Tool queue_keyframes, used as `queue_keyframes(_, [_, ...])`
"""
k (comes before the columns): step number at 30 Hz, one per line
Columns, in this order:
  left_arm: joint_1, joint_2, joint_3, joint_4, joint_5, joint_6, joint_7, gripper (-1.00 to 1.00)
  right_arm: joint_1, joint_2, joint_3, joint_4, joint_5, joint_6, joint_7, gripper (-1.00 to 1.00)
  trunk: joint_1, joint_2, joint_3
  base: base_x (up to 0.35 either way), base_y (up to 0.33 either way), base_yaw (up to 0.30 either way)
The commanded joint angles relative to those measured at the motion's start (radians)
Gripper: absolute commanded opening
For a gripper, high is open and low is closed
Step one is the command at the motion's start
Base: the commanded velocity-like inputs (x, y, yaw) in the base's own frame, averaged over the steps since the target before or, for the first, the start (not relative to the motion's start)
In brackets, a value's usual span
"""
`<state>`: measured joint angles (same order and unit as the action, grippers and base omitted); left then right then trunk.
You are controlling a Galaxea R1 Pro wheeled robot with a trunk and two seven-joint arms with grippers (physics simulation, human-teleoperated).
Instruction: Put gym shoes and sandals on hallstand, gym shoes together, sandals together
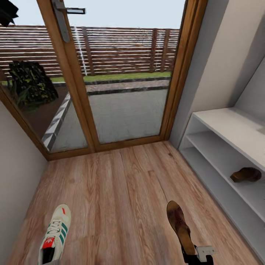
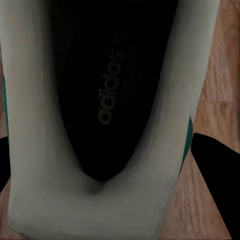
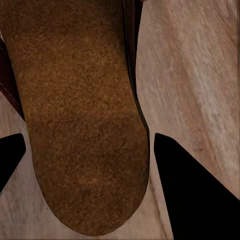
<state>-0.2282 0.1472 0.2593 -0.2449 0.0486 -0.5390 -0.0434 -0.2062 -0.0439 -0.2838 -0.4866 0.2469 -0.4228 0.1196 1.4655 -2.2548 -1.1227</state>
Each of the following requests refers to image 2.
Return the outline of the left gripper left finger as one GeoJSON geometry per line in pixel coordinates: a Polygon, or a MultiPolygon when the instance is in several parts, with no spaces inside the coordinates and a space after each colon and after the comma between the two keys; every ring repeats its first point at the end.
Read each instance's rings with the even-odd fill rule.
{"type": "Polygon", "coordinates": [[[0,138],[0,193],[11,177],[10,147],[8,136],[0,138]]]}

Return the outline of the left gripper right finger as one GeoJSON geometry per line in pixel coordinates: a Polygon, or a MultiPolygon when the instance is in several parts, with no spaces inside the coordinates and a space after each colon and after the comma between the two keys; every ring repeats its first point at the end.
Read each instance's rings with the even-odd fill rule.
{"type": "Polygon", "coordinates": [[[240,154],[199,133],[190,150],[232,240],[240,240],[240,154]]]}

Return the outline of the gym shoe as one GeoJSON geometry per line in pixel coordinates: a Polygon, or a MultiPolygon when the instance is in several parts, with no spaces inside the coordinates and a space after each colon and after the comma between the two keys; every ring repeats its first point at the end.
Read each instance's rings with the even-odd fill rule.
{"type": "Polygon", "coordinates": [[[0,0],[9,226],[157,240],[193,138],[220,0],[0,0]]]}

